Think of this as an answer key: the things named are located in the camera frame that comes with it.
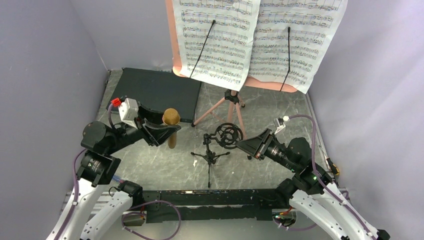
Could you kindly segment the gold microphone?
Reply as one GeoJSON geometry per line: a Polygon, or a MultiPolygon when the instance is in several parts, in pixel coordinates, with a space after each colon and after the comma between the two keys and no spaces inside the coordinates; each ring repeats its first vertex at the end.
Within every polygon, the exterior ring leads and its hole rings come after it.
{"type": "MultiPolygon", "coordinates": [[[[181,117],[179,112],[175,108],[168,108],[164,111],[162,116],[162,122],[171,127],[173,130],[176,130],[176,127],[179,126],[181,117]]],[[[174,149],[177,145],[177,132],[171,134],[167,140],[167,145],[170,149],[174,149]]]]}

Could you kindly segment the black microphone tripod stand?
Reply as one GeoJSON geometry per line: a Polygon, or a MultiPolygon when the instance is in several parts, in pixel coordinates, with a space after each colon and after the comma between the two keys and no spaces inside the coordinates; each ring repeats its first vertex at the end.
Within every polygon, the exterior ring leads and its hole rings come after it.
{"type": "Polygon", "coordinates": [[[207,162],[207,188],[211,188],[211,167],[215,165],[217,160],[222,156],[230,154],[229,151],[217,154],[212,151],[210,145],[215,142],[219,147],[225,150],[233,150],[236,148],[236,143],[244,139],[244,134],[240,127],[234,123],[225,122],[220,124],[213,133],[205,133],[202,137],[202,145],[205,146],[205,154],[190,152],[191,156],[197,156],[207,162]]]}

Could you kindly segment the printed sheet music page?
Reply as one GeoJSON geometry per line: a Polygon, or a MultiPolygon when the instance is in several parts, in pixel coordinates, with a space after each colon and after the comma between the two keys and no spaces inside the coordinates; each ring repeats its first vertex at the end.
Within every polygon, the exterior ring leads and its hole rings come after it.
{"type": "Polygon", "coordinates": [[[180,76],[239,91],[250,68],[259,0],[172,0],[180,76]]]}

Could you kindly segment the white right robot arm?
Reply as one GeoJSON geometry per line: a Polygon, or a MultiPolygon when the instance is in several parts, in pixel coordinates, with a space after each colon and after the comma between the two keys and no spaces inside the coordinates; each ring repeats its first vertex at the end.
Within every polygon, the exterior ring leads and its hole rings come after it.
{"type": "Polygon", "coordinates": [[[263,160],[269,158],[294,173],[275,189],[276,203],[294,207],[333,240],[388,240],[390,234],[367,222],[343,196],[330,175],[312,161],[312,149],[304,137],[280,143],[270,129],[241,140],[236,147],[263,160]]]}

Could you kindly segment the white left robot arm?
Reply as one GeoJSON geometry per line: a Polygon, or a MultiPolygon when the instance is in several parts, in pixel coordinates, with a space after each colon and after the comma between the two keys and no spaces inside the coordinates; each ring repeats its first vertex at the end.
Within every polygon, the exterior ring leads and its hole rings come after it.
{"type": "Polygon", "coordinates": [[[110,201],[92,214],[121,163],[113,156],[115,152],[140,140],[158,147],[181,129],[178,123],[165,123],[164,112],[151,110],[131,98],[112,100],[107,109],[113,108],[118,110],[119,123],[93,121],[83,130],[82,151],[72,164],[73,190],[48,235],[50,240],[97,240],[116,219],[142,217],[144,206],[161,203],[144,196],[137,183],[123,180],[110,201]]]}

